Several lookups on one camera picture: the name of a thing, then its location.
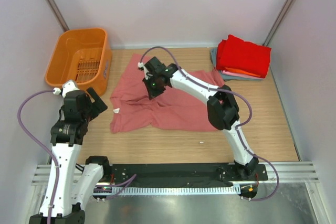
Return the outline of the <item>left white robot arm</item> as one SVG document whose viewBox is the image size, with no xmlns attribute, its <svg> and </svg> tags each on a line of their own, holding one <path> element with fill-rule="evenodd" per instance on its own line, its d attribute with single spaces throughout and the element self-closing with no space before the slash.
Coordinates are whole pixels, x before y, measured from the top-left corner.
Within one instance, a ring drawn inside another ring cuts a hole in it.
<svg viewBox="0 0 336 224">
<path fill-rule="evenodd" d="M 44 201 L 29 223 L 84 223 L 85 207 L 98 182 L 111 177 L 106 156 L 89 156 L 77 183 L 77 158 L 88 124 L 108 107 L 93 88 L 86 91 L 75 83 L 64 84 L 64 103 L 59 120 L 51 128 L 52 164 Z"/>
</svg>

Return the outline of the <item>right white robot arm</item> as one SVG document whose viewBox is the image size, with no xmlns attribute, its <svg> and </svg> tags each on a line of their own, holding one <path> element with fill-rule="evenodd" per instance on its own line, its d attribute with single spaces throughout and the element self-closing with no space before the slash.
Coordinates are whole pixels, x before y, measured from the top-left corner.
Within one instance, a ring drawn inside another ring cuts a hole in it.
<svg viewBox="0 0 336 224">
<path fill-rule="evenodd" d="M 157 57 L 151 58 L 147 63 L 139 62 L 138 68 L 144 71 L 143 82 L 149 99 L 158 97 L 166 87 L 170 87 L 184 91 L 203 102 L 207 108 L 209 123 L 224 133 L 232 148 L 238 177 L 248 180 L 255 175 L 259 160 L 243 134 L 239 106 L 229 86 L 220 88 L 206 83 L 174 63 L 166 66 Z"/>
</svg>

